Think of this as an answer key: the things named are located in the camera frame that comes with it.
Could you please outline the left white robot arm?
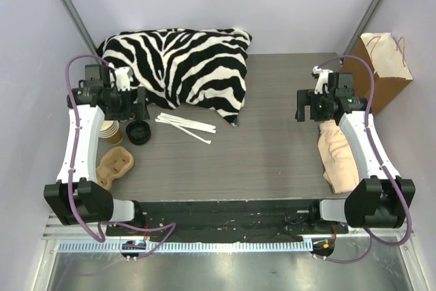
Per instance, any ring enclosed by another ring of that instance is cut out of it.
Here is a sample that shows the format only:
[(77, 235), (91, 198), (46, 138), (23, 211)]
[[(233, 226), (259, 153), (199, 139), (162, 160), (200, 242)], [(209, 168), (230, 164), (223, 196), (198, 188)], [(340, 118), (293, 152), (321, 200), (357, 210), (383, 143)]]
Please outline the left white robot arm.
[(101, 128), (106, 121), (149, 118), (145, 89), (131, 86), (129, 67), (88, 65), (85, 78), (69, 87), (69, 134), (65, 157), (54, 184), (45, 185), (44, 199), (64, 226), (121, 222), (129, 235), (139, 235), (145, 219), (135, 200), (117, 200), (97, 181), (96, 157)]

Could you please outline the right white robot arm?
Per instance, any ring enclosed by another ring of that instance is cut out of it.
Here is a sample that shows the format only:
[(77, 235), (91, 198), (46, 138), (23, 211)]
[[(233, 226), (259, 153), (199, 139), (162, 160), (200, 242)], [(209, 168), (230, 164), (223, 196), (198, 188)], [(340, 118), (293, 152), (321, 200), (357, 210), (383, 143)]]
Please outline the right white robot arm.
[(369, 101), (358, 97), (350, 73), (314, 67), (316, 85), (297, 92), (295, 118), (305, 120), (310, 108), (314, 121), (333, 120), (345, 135), (356, 163), (359, 184), (342, 200), (319, 200), (307, 217), (310, 229), (325, 232), (332, 222), (353, 228), (411, 228), (409, 207), (416, 188), (401, 177), (388, 159), (374, 126)]

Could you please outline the stack of paper cups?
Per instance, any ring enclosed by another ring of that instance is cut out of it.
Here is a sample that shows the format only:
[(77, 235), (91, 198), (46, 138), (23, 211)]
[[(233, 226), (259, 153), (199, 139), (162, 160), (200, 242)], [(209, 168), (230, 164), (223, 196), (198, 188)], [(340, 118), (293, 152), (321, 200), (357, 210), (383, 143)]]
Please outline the stack of paper cups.
[(104, 121), (99, 131), (99, 137), (109, 144), (118, 144), (123, 139), (119, 121)]

